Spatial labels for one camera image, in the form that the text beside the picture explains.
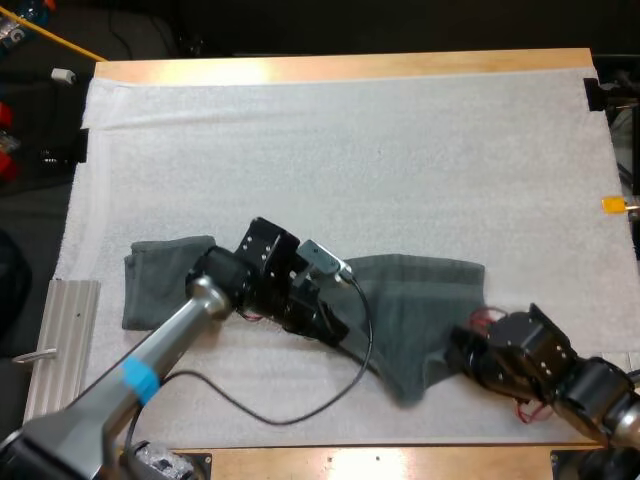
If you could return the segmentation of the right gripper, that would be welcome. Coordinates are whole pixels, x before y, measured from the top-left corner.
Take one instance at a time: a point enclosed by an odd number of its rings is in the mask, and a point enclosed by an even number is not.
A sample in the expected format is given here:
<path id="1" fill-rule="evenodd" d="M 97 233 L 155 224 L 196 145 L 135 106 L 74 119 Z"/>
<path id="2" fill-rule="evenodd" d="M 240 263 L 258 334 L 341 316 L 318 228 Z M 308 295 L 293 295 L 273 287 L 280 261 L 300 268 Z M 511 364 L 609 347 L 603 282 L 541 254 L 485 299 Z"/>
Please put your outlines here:
<path id="1" fill-rule="evenodd" d="M 484 330 L 455 326 L 449 335 L 445 358 L 453 371 L 488 391 L 505 395 L 505 369 L 489 340 L 498 325 L 499 322 L 489 323 Z"/>

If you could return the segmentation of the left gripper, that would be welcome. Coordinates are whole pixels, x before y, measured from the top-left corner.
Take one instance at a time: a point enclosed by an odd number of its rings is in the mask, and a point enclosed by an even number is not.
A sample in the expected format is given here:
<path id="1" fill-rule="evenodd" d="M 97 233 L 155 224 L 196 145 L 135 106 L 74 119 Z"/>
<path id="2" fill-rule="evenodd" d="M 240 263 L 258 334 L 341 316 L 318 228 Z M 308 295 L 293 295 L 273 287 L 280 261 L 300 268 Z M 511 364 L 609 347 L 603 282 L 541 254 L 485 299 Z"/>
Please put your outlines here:
<path id="1" fill-rule="evenodd" d="M 260 273 L 252 285 L 249 310 L 268 317 L 285 331 L 337 347 L 349 333 L 306 278 L 310 264 L 301 257 L 279 260 Z"/>

